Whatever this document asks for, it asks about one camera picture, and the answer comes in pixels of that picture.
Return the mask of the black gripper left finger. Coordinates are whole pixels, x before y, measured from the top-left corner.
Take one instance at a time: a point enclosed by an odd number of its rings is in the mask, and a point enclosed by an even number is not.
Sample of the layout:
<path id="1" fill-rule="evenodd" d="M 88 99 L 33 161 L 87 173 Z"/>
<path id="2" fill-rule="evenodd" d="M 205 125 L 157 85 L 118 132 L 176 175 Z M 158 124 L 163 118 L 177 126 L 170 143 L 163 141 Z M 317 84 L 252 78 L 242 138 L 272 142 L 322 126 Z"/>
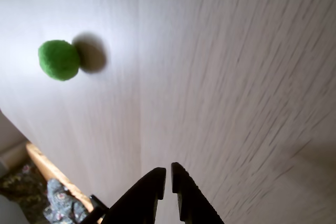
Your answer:
<path id="1" fill-rule="evenodd" d="M 138 180 L 106 213 L 104 223 L 155 223 L 164 197 L 166 169 L 157 167 Z"/>

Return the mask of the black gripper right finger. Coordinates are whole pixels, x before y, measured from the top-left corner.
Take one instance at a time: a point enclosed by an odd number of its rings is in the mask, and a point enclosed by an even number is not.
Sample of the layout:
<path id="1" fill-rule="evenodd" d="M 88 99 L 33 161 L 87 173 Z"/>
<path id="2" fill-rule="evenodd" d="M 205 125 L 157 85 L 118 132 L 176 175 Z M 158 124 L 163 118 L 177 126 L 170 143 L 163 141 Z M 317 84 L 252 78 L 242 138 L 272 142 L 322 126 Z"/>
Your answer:
<path id="1" fill-rule="evenodd" d="M 178 162 L 171 164 L 171 177 L 172 192 L 177 194 L 180 221 L 224 223 L 186 169 Z"/>

